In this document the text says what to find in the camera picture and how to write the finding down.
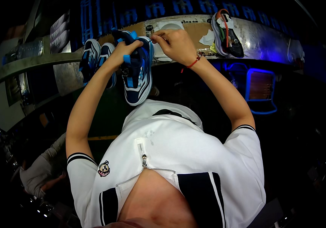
blue chair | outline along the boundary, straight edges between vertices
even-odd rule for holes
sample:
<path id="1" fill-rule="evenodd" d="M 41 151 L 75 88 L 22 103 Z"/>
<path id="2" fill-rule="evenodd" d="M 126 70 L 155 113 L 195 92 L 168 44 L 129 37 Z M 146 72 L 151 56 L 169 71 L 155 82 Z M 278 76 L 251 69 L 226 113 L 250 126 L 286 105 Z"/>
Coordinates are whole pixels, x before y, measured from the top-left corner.
<path id="1" fill-rule="evenodd" d="M 273 103 L 275 74 L 272 71 L 251 68 L 246 74 L 245 100 L 253 114 L 267 115 L 277 111 Z M 269 111 L 258 111 L 259 107 Z"/>

white paper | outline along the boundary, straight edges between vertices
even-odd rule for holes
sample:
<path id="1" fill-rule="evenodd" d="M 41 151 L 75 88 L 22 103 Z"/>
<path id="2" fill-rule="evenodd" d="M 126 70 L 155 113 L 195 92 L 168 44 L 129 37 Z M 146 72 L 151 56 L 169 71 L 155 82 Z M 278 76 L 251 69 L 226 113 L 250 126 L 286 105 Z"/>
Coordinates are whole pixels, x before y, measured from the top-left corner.
<path id="1" fill-rule="evenodd" d="M 211 46 L 212 43 L 215 40 L 215 34 L 214 32 L 212 32 L 211 30 L 207 31 L 207 35 L 206 36 L 202 36 L 202 38 L 200 39 L 200 43 L 202 43 L 203 45 L 209 45 Z"/>
<path id="2" fill-rule="evenodd" d="M 227 27 L 229 29 L 234 29 L 234 22 L 233 22 L 233 20 L 231 20 L 230 18 L 227 18 L 227 20 L 228 20 L 228 22 L 226 22 Z M 219 23 L 219 25 L 220 25 L 221 28 L 223 28 L 223 29 L 226 28 L 225 22 L 220 17 L 216 21 L 217 21 L 217 23 Z"/>
<path id="3" fill-rule="evenodd" d="M 158 22 L 157 26 L 155 27 L 154 31 L 158 31 L 161 29 L 183 29 L 184 27 L 182 25 L 182 23 L 180 21 L 166 21 L 166 22 Z M 169 58 L 168 56 L 166 56 L 162 50 L 162 48 L 160 47 L 160 45 L 158 43 L 153 43 L 153 47 L 154 47 L 154 57 L 159 60 L 159 61 L 169 61 L 171 62 L 172 59 Z"/>

red string bracelet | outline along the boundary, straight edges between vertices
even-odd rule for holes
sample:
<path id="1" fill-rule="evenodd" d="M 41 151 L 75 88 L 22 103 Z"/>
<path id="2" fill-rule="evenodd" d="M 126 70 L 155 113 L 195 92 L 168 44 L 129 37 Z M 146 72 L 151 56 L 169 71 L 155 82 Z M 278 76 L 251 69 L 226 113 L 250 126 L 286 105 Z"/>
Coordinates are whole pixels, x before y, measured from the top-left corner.
<path id="1" fill-rule="evenodd" d="M 203 53 L 203 52 L 198 52 L 198 56 L 197 56 L 197 58 L 196 58 L 196 61 L 194 61 L 194 62 L 193 62 L 191 65 L 189 65 L 189 66 L 185 66 L 185 67 L 183 67 L 182 70 L 181 70 L 181 73 L 183 73 L 184 68 L 190 68 L 190 67 L 193 66 L 195 63 L 197 63 L 197 61 L 199 61 L 199 60 L 201 59 L 201 56 L 204 56 L 204 53 Z"/>

zipper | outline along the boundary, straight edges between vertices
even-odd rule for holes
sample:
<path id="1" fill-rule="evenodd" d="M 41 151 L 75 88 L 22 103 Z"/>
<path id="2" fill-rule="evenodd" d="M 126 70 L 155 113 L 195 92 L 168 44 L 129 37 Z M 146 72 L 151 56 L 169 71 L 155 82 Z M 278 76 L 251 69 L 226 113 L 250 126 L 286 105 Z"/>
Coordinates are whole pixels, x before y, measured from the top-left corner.
<path id="1" fill-rule="evenodd" d="M 143 144 L 142 143 L 139 143 L 138 144 L 138 149 L 139 149 L 139 152 L 140 152 L 140 154 L 141 154 L 141 159 L 142 159 L 142 169 L 141 169 L 141 171 L 140 171 L 140 173 L 138 173 L 138 175 L 135 175 L 135 176 L 133 176 L 132 178 L 130 178 L 130 179 L 128 179 L 128 180 L 125 180 L 125 181 L 122 181 L 122 182 L 120 182 L 120 183 L 117 183 L 116 184 L 116 187 L 118 186 L 118 185 L 122 185 L 122 184 L 125 184 L 125 183 L 127 183 L 127 182 L 129 182 L 129 181 L 131 181 L 131 180 L 133 180 L 133 179 L 135 179 L 135 178 L 137 178 L 142 172 L 143 172 L 143 170 L 145 169 L 145 168 L 147 168 L 147 156 L 145 155 L 145 153 L 144 153 L 144 147 L 143 147 Z M 167 172 L 173 172 L 173 173 L 176 173 L 174 170 L 172 170 L 172 169 L 158 169 L 158 168 L 151 168 L 152 170 L 158 170 L 158 171 L 167 171 Z"/>

zipper pull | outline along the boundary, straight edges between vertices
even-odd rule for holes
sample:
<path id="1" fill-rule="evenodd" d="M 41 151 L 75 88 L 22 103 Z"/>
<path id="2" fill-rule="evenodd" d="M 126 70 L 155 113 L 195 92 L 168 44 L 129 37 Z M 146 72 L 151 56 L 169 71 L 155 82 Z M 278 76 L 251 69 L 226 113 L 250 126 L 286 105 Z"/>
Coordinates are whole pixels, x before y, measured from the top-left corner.
<path id="1" fill-rule="evenodd" d="M 144 168 L 146 168 L 147 167 L 147 156 L 145 154 L 143 154 L 141 158 L 142 158 L 142 166 Z"/>

